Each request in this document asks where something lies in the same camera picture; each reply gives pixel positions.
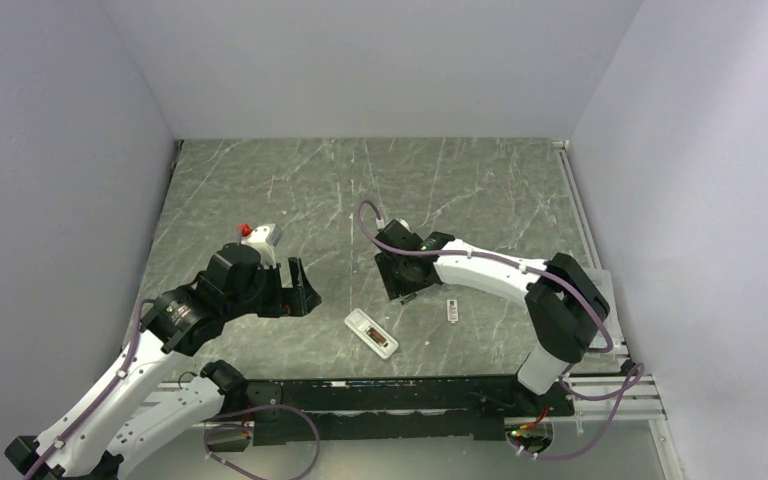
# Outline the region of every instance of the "table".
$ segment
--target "table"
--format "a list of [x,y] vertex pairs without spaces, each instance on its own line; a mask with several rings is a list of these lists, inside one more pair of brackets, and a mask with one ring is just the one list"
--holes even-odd
[[[377,250],[353,223],[364,198],[423,237],[438,229],[501,253],[564,252],[591,266],[549,139],[185,141],[140,297],[194,278],[246,222],[284,230],[279,257],[302,258],[323,303],[303,318],[229,322],[170,380],[220,358],[250,379],[514,373],[537,341],[528,313],[456,286],[426,289],[404,306],[388,301],[373,261]],[[371,214],[365,219],[373,222]],[[446,320],[447,299],[458,301],[457,324]],[[398,340],[389,360],[344,325],[354,308]],[[617,360],[588,356],[577,371],[616,373]]]

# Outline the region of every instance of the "marble surface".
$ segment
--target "marble surface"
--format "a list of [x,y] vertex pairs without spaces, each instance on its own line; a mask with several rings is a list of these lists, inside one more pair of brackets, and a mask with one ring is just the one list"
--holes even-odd
[[[301,257],[323,303],[303,318],[229,322],[185,370],[222,358],[249,378],[513,373],[536,342],[528,313],[486,293],[435,286],[388,301],[374,246],[352,221],[364,198],[421,236],[452,233],[502,253],[587,265],[548,139],[370,138],[186,141],[155,232],[140,296],[191,280],[235,227],[276,223],[281,259]],[[374,225],[368,213],[367,222]],[[282,271],[289,283],[286,270]],[[446,299],[460,321],[446,320]],[[344,325],[362,308],[400,343],[381,360]],[[579,370],[614,373],[611,357]]]

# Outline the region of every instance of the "black wire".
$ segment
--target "black wire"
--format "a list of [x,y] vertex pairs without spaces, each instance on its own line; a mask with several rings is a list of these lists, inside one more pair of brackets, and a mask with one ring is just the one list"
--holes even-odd
[[181,374],[181,376],[180,376],[180,377],[178,377],[178,388],[180,388],[180,389],[182,389],[182,390],[184,389],[184,386],[183,386],[183,385],[181,385],[181,380],[184,378],[184,375],[186,375],[186,374],[188,374],[188,373],[189,373],[190,375],[192,375],[192,376],[193,376],[193,378],[196,378],[196,377],[198,377],[198,373],[195,373],[195,372],[191,372],[191,371],[189,371],[189,370],[188,370],[188,371],[186,371],[186,372],[184,372],[184,373],[182,373],[182,374]]

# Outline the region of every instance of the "red object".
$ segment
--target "red object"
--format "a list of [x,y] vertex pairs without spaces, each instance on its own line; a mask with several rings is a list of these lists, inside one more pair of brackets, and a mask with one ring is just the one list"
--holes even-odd
[[244,237],[248,237],[252,232],[252,229],[248,223],[241,223],[240,226],[237,227],[237,230],[243,234]]

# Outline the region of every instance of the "gray wall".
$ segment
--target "gray wall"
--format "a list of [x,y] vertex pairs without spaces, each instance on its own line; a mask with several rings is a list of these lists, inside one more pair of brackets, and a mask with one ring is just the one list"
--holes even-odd
[[98,3],[0,1],[0,478],[113,360],[172,151]]
[[691,478],[768,478],[768,2],[644,2],[572,143]]
[[569,138],[642,0],[105,0],[178,138]]

